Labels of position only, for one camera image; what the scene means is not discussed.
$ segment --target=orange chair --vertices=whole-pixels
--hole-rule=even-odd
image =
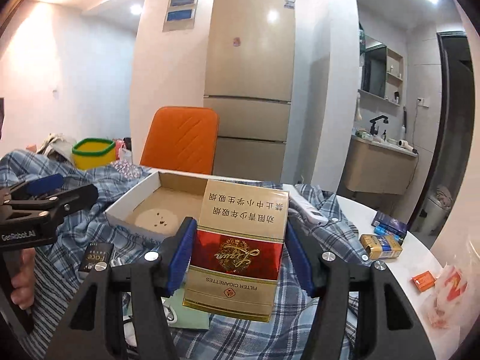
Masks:
[[[141,165],[212,174],[218,115],[209,108],[163,107],[156,113]]]

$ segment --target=black faucet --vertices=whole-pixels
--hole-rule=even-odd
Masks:
[[[380,116],[375,117],[374,119],[372,119],[370,121],[370,123],[371,123],[370,134],[371,135],[377,135],[378,134],[378,128],[377,128],[377,130],[375,130],[375,123],[376,123],[376,121],[378,121],[380,119],[383,119],[383,122],[385,124],[388,124],[388,116],[380,115]]]

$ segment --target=plaid blanket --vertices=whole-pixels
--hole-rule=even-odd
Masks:
[[[35,359],[44,357],[56,325],[81,284],[78,267],[89,242],[113,243],[114,258],[120,258],[122,263],[131,263],[146,251],[159,247],[159,244],[132,235],[124,228],[112,228],[104,213],[110,204],[148,175],[146,169],[137,179],[129,180],[113,166],[85,172],[27,151],[14,151],[0,160],[2,187],[56,173],[64,176],[66,189],[95,184],[99,198],[90,211],[83,210],[65,219],[57,229],[58,240],[54,245],[37,248],[37,284],[32,307],[35,329],[22,342]],[[273,183],[261,183],[261,186],[281,187]],[[364,250],[358,242],[358,232],[342,214],[335,195],[308,185],[297,186],[297,189],[330,221],[325,226],[311,226],[291,205],[289,220],[292,225],[312,233],[324,249],[334,251],[346,261],[365,263],[360,258]],[[284,249],[269,323],[211,315],[208,331],[172,329],[172,338],[178,355],[189,359],[299,359],[317,304],[317,299],[309,298],[299,287],[288,252]],[[355,338],[356,294],[351,293],[349,305],[342,360],[349,358],[350,345]]]

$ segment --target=refrigerator door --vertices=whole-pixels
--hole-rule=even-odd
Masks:
[[[213,174],[240,179],[280,181],[285,144],[218,138]]]
[[[214,0],[205,95],[290,101],[295,10],[286,0]]]
[[[220,118],[220,137],[287,140],[290,104],[234,97],[207,97],[204,107]]]

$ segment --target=green paper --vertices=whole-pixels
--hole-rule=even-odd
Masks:
[[[183,285],[175,291],[171,298],[167,298],[165,305],[170,305],[177,314],[177,322],[171,327],[180,329],[208,330],[210,321],[208,312],[198,311],[190,307],[183,306]]]

